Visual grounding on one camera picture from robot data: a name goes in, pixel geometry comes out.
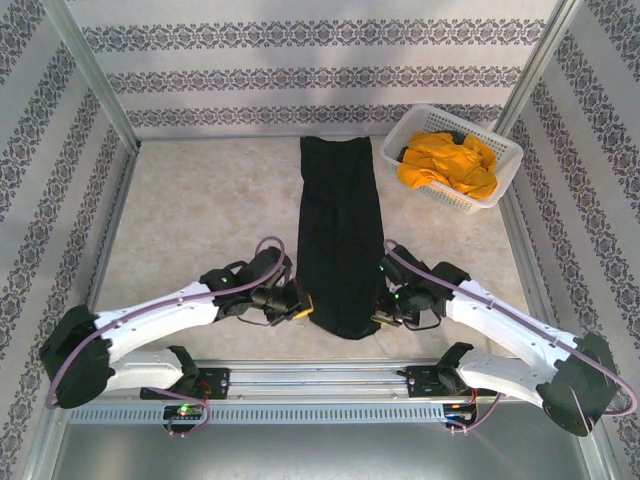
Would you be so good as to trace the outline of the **black t-shirt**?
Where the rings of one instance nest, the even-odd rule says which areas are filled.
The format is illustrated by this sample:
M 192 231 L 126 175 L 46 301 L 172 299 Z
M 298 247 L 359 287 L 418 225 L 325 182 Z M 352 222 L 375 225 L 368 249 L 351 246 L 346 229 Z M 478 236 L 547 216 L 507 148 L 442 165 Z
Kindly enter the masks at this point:
M 310 320 L 347 340 L 374 334 L 385 288 L 383 225 L 371 141 L 300 139 L 303 191 L 296 276 L 311 296 Z

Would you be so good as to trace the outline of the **yellow t-shirt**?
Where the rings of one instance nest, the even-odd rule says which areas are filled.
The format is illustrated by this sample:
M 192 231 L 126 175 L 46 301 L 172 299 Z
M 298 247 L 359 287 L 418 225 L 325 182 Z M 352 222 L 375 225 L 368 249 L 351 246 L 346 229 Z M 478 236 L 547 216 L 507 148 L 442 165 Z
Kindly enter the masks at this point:
M 397 177 L 405 186 L 418 189 L 438 182 L 476 200 L 487 199 L 497 188 L 496 155 L 474 135 L 466 134 L 462 145 L 418 143 L 411 137 L 397 159 Z

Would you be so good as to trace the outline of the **grey metal sheet panel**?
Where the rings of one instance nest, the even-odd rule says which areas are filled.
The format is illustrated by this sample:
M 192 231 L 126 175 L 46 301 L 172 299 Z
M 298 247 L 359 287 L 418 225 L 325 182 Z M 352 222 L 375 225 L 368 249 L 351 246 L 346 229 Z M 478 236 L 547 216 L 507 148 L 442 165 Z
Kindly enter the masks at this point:
M 610 480 L 563 434 L 486 425 L 226 425 L 186 439 L 159 426 L 73 425 L 52 480 Z

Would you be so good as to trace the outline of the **white plastic basket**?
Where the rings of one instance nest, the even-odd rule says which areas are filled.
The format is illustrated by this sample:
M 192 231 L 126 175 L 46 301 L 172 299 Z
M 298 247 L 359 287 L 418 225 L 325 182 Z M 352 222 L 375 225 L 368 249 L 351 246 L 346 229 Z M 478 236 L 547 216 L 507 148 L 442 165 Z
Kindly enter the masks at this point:
M 380 147 L 380 155 L 387 162 L 391 173 L 397 176 L 397 169 L 400 165 L 397 158 L 401 150 L 408 145 L 413 134 L 445 130 L 472 134 L 492 150 L 497 161 L 495 169 L 497 188 L 487 199 L 483 200 L 470 198 L 468 195 L 456 192 L 438 182 L 422 186 L 420 191 L 466 214 L 473 214 L 481 209 L 496 206 L 506 193 L 521 165 L 523 149 L 513 141 L 459 116 L 429 104 L 416 104 L 401 117 L 385 137 Z

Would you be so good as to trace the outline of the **dark grey t-shirt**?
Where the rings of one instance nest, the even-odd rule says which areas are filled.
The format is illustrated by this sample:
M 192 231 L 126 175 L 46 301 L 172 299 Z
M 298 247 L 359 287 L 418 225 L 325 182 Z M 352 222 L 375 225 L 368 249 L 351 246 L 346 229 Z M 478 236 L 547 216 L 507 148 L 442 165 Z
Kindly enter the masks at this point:
M 413 142 L 435 143 L 436 145 L 462 145 L 465 139 L 465 133 L 455 130 L 445 130 L 439 132 L 417 132 L 411 137 L 411 141 Z

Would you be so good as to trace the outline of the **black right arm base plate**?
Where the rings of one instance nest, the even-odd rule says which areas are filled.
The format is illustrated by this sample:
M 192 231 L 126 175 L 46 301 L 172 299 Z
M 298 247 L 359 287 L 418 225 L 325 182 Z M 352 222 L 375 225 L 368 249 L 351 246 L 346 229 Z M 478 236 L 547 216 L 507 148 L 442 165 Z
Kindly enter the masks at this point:
M 405 379 L 410 398 L 472 396 L 472 389 L 450 367 L 411 365 L 396 374 Z

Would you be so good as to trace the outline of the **aluminium mounting rail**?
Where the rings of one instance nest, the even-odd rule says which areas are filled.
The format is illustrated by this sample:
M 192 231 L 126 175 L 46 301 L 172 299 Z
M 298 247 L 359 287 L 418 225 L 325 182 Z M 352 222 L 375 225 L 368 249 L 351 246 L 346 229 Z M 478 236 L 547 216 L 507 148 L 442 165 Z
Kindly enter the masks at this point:
M 47 360 L 44 365 L 51 381 L 48 400 L 63 409 L 80 407 L 115 390 L 137 390 L 143 400 L 176 398 L 188 402 L 190 397 L 169 392 L 166 388 L 183 375 L 203 368 L 231 371 L 226 399 L 241 394 L 336 396 L 391 388 L 407 393 L 405 379 L 396 371 L 411 366 L 386 361 L 219 365 L 197 363 L 181 349 L 133 352 L 116 362 L 100 357 L 95 360 Z M 560 359 L 533 366 L 521 359 L 490 355 L 471 346 L 468 351 L 453 355 L 453 367 L 470 388 L 491 395 L 501 392 L 532 403 L 539 402 L 541 392 L 558 380 L 576 377 Z

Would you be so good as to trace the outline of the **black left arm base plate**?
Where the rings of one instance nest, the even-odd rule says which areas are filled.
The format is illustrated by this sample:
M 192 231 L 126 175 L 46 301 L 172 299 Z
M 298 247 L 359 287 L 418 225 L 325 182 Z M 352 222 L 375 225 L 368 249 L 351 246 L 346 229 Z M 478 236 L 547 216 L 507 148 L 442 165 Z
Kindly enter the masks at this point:
M 230 386 L 227 368 L 203 368 L 183 375 L 166 390 L 197 400 L 225 400 Z

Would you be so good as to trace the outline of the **aluminium side rail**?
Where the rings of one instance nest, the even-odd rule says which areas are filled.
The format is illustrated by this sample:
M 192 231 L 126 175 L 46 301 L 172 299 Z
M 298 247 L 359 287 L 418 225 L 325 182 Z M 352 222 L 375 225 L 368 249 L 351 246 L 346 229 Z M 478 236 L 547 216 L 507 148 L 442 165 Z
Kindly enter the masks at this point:
M 81 300 L 81 304 L 85 304 L 88 307 L 95 307 L 99 299 L 138 156 L 139 151 L 136 150 L 126 157 L 112 190 L 112 196 L 100 231 L 97 250 L 86 285 L 86 292 Z
M 544 268 L 534 249 L 530 228 L 512 187 L 507 189 L 499 201 L 499 207 L 530 315 L 553 327 L 559 327 Z

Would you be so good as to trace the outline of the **aluminium back rail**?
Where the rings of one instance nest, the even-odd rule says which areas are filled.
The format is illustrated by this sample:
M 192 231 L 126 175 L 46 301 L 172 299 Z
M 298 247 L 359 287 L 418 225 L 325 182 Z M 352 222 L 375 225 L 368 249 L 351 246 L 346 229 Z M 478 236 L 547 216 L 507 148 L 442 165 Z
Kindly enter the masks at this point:
M 364 133 L 347 133 L 347 134 L 336 134 L 335 132 L 330 133 L 311 133 L 311 132 L 295 132 L 295 133 L 284 133 L 284 132 L 274 132 L 274 133 L 246 133 L 246 134 L 238 134 L 238 135 L 191 135 L 191 136 L 157 136 L 157 137 L 141 137 L 139 139 L 139 144 L 142 145 L 144 143 L 150 142 L 196 142 L 196 141 L 218 141 L 218 140 L 255 140 L 255 139 L 293 139 L 293 138 L 304 138 L 304 137 L 317 137 L 323 140 L 335 140 L 335 141 L 346 141 L 354 138 L 360 137 L 370 137 L 374 139 L 384 139 L 386 137 L 386 132 L 364 132 Z

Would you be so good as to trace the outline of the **aluminium frame post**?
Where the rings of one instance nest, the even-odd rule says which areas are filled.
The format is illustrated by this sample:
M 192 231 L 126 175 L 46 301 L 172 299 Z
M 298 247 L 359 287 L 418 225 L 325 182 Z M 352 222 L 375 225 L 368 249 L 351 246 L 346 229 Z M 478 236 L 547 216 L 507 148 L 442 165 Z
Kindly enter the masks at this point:
M 557 0 L 539 41 L 493 126 L 494 133 L 507 136 L 511 131 L 583 3 L 584 0 Z
M 138 153 L 140 140 L 106 74 L 69 10 L 66 0 L 39 1 L 127 150 Z

